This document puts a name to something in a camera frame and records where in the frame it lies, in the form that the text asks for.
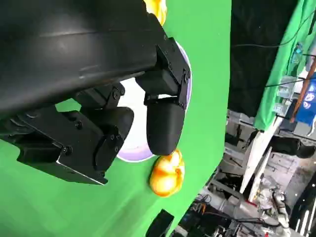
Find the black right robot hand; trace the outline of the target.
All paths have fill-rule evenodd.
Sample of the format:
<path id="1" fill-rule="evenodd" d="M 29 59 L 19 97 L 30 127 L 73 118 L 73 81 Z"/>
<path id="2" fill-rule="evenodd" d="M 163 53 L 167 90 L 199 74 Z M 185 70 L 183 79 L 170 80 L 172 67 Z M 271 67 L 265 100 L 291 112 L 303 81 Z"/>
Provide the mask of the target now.
<path id="1" fill-rule="evenodd" d="M 174 216 L 162 209 L 150 224 L 145 237 L 165 237 L 173 220 Z"/>

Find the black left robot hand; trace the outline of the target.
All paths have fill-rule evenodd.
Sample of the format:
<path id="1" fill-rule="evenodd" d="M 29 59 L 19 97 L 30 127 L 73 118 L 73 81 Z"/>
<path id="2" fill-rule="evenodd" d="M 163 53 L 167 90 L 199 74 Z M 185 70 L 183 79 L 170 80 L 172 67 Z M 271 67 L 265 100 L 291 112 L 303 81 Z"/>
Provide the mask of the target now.
<path id="1" fill-rule="evenodd" d="M 3 0 L 0 138 L 18 161 L 68 182 L 104 185 L 134 112 L 123 80 L 144 90 L 150 151 L 180 140 L 190 68 L 142 0 Z"/>

